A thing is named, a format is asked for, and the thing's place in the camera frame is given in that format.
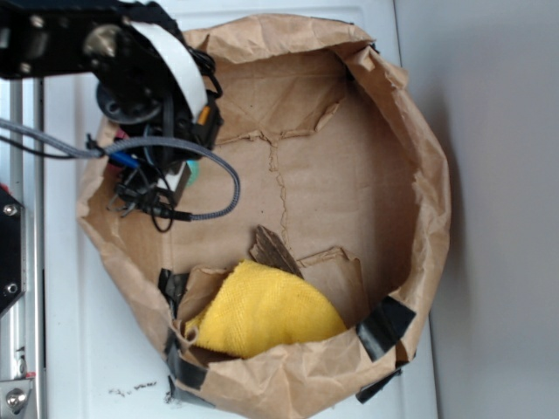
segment screw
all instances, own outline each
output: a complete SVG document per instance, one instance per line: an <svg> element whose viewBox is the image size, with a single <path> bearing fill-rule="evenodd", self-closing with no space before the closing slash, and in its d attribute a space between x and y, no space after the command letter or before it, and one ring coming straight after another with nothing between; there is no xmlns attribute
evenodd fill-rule
<svg viewBox="0 0 559 419"><path fill-rule="evenodd" d="M17 292L17 285L16 284L9 284L6 286L6 291L10 294L15 294Z"/></svg>
<svg viewBox="0 0 559 419"><path fill-rule="evenodd" d="M33 15L29 18L29 20L34 28L42 29L45 27L45 20L39 15Z"/></svg>
<svg viewBox="0 0 559 419"><path fill-rule="evenodd" d="M14 412L21 410L25 402L27 402L27 395L21 388L14 388L6 395L6 403Z"/></svg>
<svg viewBox="0 0 559 419"><path fill-rule="evenodd" d="M29 63L21 63L19 65L19 71L23 74L29 74L31 72L31 64Z"/></svg>
<svg viewBox="0 0 559 419"><path fill-rule="evenodd" d="M16 216L17 215L17 206L13 203L9 203L3 207L3 214L5 216Z"/></svg>

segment yellow towel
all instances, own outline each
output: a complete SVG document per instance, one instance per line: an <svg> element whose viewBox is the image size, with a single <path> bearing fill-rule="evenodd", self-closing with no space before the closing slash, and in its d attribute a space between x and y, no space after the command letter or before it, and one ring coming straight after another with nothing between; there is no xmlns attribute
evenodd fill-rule
<svg viewBox="0 0 559 419"><path fill-rule="evenodd" d="M214 300L184 326L195 345L250 358L280 344L325 340L346 330L316 288L279 269L244 260Z"/></svg>

